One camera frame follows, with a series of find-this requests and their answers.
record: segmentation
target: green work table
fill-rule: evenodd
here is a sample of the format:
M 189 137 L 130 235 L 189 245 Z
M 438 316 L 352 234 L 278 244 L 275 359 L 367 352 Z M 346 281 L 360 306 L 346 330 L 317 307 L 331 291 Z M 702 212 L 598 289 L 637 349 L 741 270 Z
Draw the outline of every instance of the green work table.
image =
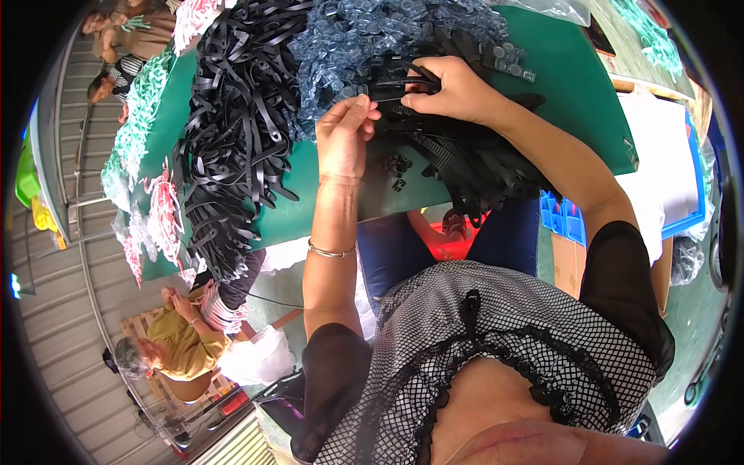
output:
M 634 172 L 638 166 L 630 129 L 597 53 L 582 29 L 570 22 L 515 7 L 498 7 L 508 21 L 510 40 L 527 50 L 525 67 L 536 72 L 536 82 L 495 72 L 492 85 L 501 93 L 543 94 L 546 103 L 536 113 L 589 145 L 615 174 Z M 152 178 L 162 173 L 163 160 L 168 157 L 188 120 L 190 85 L 196 72 L 196 53 L 190 51 L 172 64 L 164 88 L 160 108 L 152 132 L 147 139 L 147 155 L 142 159 L 140 176 Z M 398 153 L 413 162 L 403 174 L 405 187 L 393 190 L 394 180 L 379 168 L 380 160 Z M 310 142 L 295 144 L 289 157 L 292 171 L 284 176 L 285 188 L 297 194 L 299 202 L 277 195 L 276 209 L 262 209 L 255 222 L 262 240 L 254 248 L 297 239 L 310 234 L 315 192 L 318 188 L 318 153 Z M 410 147 L 383 147 L 374 140 L 368 147 L 368 168 L 362 186 L 359 220 L 384 217 L 449 201 L 444 184 L 424 178 L 421 171 L 427 162 Z M 134 194 L 142 212 L 150 209 L 149 196 L 137 187 Z M 190 226 L 187 224 L 182 240 L 188 243 Z M 146 263 L 143 280 L 152 280 L 177 271 L 172 263 L 161 259 Z

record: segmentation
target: gray floor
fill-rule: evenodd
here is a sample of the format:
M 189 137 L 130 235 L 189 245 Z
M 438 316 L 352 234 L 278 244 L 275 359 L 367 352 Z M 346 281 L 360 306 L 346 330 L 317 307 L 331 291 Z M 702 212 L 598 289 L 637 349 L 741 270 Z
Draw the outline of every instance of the gray floor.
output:
M 424 213 L 429 222 L 441 221 L 449 204 L 430 207 Z M 713 218 L 713 230 L 716 217 Z M 672 440 L 687 422 L 693 410 L 684 407 L 682 395 L 687 384 L 697 375 L 701 364 L 711 350 L 711 342 L 716 337 L 725 296 L 718 292 L 711 281 L 708 271 L 708 244 L 711 233 L 705 239 L 703 251 L 706 254 L 705 264 L 695 280 L 687 286 L 670 288 L 666 318 L 676 340 L 675 361 L 666 378 L 650 394 L 650 402 L 659 418 L 662 433 L 667 440 Z M 541 227 L 538 248 L 538 278 L 553 283 L 553 249 L 550 231 Z M 253 293 L 271 298 L 286 304 L 302 304 L 302 273 L 304 262 L 284 269 L 275 276 L 261 275 L 256 281 Z M 291 309 L 265 301 L 251 299 L 253 311 L 249 317 L 256 330 L 285 315 Z M 301 318 L 284 327 L 289 346 L 295 355 L 298 366 L 301 364 L 301 352 L 307 345 L 304 326 Z M 263 386 L 246 388 L 254 394 Z

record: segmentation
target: black wire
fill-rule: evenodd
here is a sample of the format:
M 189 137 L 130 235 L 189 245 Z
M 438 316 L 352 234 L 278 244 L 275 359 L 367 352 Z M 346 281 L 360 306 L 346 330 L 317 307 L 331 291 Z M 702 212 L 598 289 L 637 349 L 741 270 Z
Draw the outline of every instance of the black wire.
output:
M 304 305 L 289 305 L 289 304 L 283 304 L 283 303 L 281 303 L 281 302 L 273 301 L 273 300 L 272 300 L 272 299 L 270 299 L 270 298 L 266 298 L 266 297 L 261 297 L 260 295 L 255 295 L 255 294 L 251 294 L 250 292 L 248 293 L 248 295 L 250 295 L 251 297 L 255 297 L 255 298 L 257 298 L 257 299 L 260 299 L 260 300 L 262 300 L 262 301 L 267 301 L 267 302 L 271 302 L 272 304 L 277 304 L 277 305 L 281 305 L 282 307 L 288 307 L 288 308 L 291 308 L 291 309 L 295 309 L 295 308 L 299 308 L 299 309 L 301 309 L 301 308 L 304 308 L 304 307 L 305 307 Z

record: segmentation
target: blue jeans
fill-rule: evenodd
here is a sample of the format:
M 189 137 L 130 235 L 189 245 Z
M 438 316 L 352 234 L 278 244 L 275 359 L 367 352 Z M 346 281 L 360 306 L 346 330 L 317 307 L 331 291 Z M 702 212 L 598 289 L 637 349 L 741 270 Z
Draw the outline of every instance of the blue jeans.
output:
M 539 218 L 539 200 L 506 198 L 481 226 L 466 259 L 535 276 Z M 359 223 L 356 242 L 375 315 L 393 286 L 437 263 L 406 213 Z

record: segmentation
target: bracelet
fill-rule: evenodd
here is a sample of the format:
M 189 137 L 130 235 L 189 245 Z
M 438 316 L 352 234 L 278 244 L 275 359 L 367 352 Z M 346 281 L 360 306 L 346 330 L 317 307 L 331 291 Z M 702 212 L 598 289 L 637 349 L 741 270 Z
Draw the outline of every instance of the bracelet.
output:
M 356 247 L 353 247 L 351 250 L 346 252 L 341 252 L 340 254 L 334 253 L 334 252 L 328 252 L 325 250 L 321 250 L 319 248 L 315 248 L 315 246 L 310 242 L 310 239 L 307 240 L 307 250 L 314 251 L 318 255 L 322 255 L 323 257 L 330 257 L 330 258 L 344 258 L 347 255 L 351 255 L 353 252 L 356 251 Z

